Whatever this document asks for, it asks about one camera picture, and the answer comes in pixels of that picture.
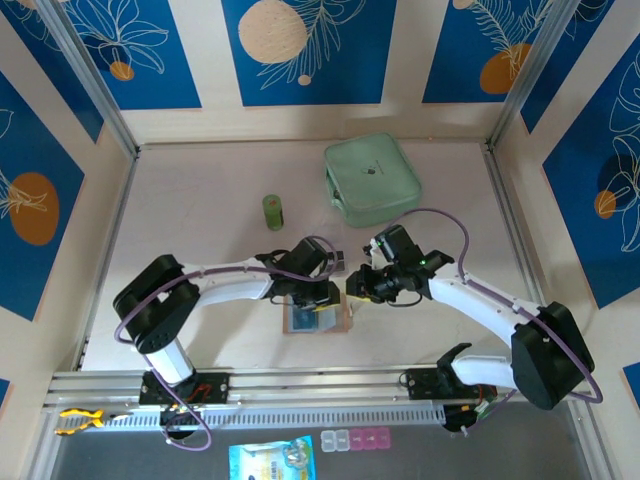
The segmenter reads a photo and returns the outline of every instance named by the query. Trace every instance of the blue package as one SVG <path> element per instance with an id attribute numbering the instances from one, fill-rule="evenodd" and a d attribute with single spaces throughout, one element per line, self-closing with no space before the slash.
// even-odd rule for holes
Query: blue package
<path id="1" fill-rule="evenodd" d="M 318 314 L 313 310 L 291 307 L 291 317 L 293 318 L 294 332 L 314 332 L 318 330 Z"/>
<path id="2" fill-rule="evenodd" d="M 229 447 L 229 480 L 315 480 L 311 436 Z"/>

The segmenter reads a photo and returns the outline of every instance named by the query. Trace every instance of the white floor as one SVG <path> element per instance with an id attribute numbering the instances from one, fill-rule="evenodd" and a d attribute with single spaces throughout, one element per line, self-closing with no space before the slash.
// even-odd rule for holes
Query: white floor
<path id="1" fill-rule="evenodd" d="M 111 302 L 156 256 L 216 264 L 292 248 L 305 235 L 324 234 L 344 249 L 353 271 L 361 247 L 382 227 L 352 229 L 330 206 L 324 149 L 330 142 L 244 143 L 145 150 L 117 238 L 91 332 L 84 370 L 141 369 L 140 356 L 116 344 Z M 481 148 L 468 143 L 404 141 L 424 189 L 423 206 L 458 216 L 472 238 L 466 268 L 526 298 Z M 285 228 L 265 226 L 261 199 L 280 195 Z M 416 214 L 403 222 L 423 251 L 457 256 L 462 235 L 446 219 Z M 410 309 L 357 303 L 347 334 L 283 335 L 282 307 L 237 301 L 194 312 L 180 334 L 196 367 L 374 366 L 436 360 L 459 342 L 496 337 L 444 305 Z"/>

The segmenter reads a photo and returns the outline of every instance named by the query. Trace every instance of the wall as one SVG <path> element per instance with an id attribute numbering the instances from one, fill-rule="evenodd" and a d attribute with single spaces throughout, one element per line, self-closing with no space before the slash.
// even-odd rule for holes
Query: wall
<path id="1" fill-rule="evenodd" d="M 594 357 L 605 397 L 595 411 L 620 478 L 637 477 L 638 468 L 634 439 L 640 415 L 622 368 L 640 360 L 640 290 L 597 308 L 542 165 L 639 33 L 636 0 L 616 0 L 531 135 L 518 118 L 498 149 L 529 227 L 547 298 L 571 308 Z M 580 179 L 576 169 L 575 181 Z"/>
<path id="2" fill-rule="evenodd" d="M 71 367 L 129 161 L 108 129 L 93 142 L 2 15 L 0 40 L 0 71 L 84 173 L 34 320 L 0 308 L 0 378 L 11 382 L 0 417 L 4 480 L 20 474 L 52 373 Z M 4 160 L 18 166 L 24 161 Z M 1 221 L 8 222 L 8 217 Z M 25 278 L 15 281 L 27 281 L 28 273 L 25 268 Z"/>
<path id="3" fill-rule="evenodd" d="M 171 6 L 203 108 L 125 111 L 125 119 L 143 143 L 325 139 L 383 130 L 403 138 L 486 137 L 500 110 L 500 104 L 490 103 L 422 104 L 445 1 L 397 3 L 380 105 L 270 108 L 243 107 L 221 2 L 195 0 L 185 8 L 172 0 Z"/>
<path id="4" fill-rule="evenodd" d="M 552 2 L 63 5 L 138 142 L 155 143 L 486 138 Z"/>

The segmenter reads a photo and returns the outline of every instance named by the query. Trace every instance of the gray floor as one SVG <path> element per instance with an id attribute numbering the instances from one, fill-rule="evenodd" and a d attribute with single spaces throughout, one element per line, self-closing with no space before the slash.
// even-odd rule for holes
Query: gray floor
<path id="1" fill-rule="evenodd" d="M 228 447 L 312 435 L 319 479 L 586 479 L 590 478 L 568 409 L 543 412 L 508 404 L 469 438 L 440 426 L 391 427 L 391 449 L 320 451 L 322 429 L 227 430 L 204 453 L 183 452 L 158 432 L 87 431 L 63 439 L 53 479 L 228 478 Z"/>

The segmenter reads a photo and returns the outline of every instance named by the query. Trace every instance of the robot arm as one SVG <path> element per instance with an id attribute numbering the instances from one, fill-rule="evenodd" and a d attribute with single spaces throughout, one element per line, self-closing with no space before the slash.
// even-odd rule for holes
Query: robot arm
<path id="1" fill-rule="evenodd" d="M 158 288 L 178 281 L 164 298 L 153 299 L 126 325 L 136 350 L 170 385 L 178 385 L 195 372 L 177 338 L 193 310 L 231 300 L 287 295 L 302 309 L 338 304 L 340 292 L 328 279 L 305 282 L 283 275 L 309 277 L 318 268 L 325 270 L 329 260 L 330 254 L 312 238 L 303 239 L 290 252 L 278 250 L 244 262 L 210 267 L 183 266 L 173 255 L 162 255 L 118 294 L 113 306 L 124 319 Z M 184 277 L 183 268 L 203 273 L 216 270 L 217 275 L 179 281 Z"/>
<path id="2" fill-rule="evenodd" d="M 536 322 L 527 317 L 543 322 L 593 371 L 589 350 L 571 312 L 564 306 L 552 303 L 541 307 L 514 298 L 463 272 L 442 252 L 424 255 L 402 226 L 376 236 L 369 253 L 375 258 L 378 250 L 387 265 L 377 269 L 362 265 L 347 280 L 348 295 L 383 303 L 395 302 L 403 290 L 417 292 L 484 325 L 510 350 L 505 355 L 464 355 L 471 344 L 454 347 L 440 359 L 436 372 L 417 374 L 421 377 L 414 379 L 414 384 L 416 381 L 421 384 L 421 398 L 455 398 L 470 385 L 495 385 L 517 388 L 534 405 L 552 409 L 584 376 Z"/>

